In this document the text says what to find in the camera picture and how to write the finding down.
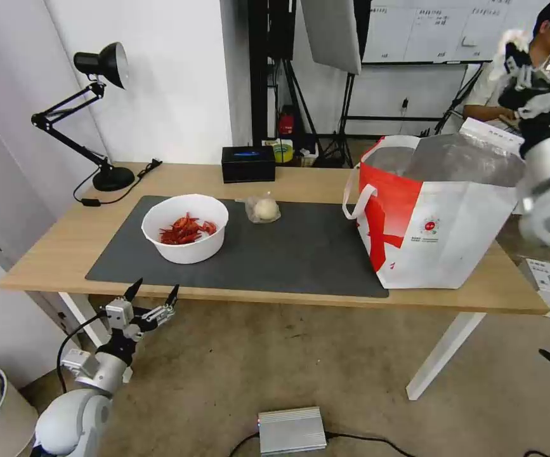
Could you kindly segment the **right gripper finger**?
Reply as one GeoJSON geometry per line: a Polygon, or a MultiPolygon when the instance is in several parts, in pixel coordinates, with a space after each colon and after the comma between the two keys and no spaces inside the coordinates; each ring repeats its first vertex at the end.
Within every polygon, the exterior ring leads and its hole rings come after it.
{"type": "Polygon", "coordinates": [[[529,52],[520,49],[515,43],[508,42],[505,46],[504,68],[506,78],[504,89],[514,91],[534,91],[534,66],[529,52]]]}

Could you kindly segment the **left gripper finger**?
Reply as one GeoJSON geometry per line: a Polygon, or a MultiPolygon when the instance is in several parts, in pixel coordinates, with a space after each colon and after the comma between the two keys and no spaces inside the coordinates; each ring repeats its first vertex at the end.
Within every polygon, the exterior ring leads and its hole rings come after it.
{"type": "Polygon", "coordinates": [[[138,326],[140,332],[153,331],[173,317],[179,288],[179,284],[175,285],[163,305],[150,310],[134,307],[134,324],[138,326]]]}
{"type": "Polygon", "coordinates": [[[142,283],[143,283],[143,278],[140,277],[136,282],[134,282],[132,285],[130,285],[127,288],[127,290],[122,294],[122,296],[115,298],[112,302],[113,303],[132,303],[142,283]]]}

